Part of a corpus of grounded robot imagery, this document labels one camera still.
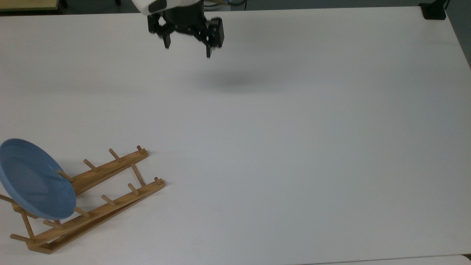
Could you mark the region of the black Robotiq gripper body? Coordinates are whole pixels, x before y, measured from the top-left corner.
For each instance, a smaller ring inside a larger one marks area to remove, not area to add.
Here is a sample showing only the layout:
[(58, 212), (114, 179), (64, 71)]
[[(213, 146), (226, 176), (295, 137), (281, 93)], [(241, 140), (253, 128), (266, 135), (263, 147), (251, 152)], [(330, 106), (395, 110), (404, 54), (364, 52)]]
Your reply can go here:
[(172, 33), (193, 37), (198, 37), (202, 24), (208, 20), (204, 3), (148, 3), (148, 15), (160, 15), (160, 25), (172, 25)]

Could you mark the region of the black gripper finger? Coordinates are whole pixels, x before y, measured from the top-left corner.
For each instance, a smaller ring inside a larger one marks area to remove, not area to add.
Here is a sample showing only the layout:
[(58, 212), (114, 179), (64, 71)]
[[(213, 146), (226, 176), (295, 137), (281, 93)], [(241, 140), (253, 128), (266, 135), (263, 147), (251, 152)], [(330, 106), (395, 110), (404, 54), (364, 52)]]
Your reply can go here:
[(171, 44), (170, 34), (172, 33), (172, 25), (160, 25), (159, 20), (160, 15), (147, 16), (148, 32), (162, 39), (165, 49), (168, 50)]
[(225, 39), (222, 18), (214, 17), (205, 21), (198, 32), (198, 38), (206, 47), (206, 57), (211, 58), (213, 50), (221, 48)]

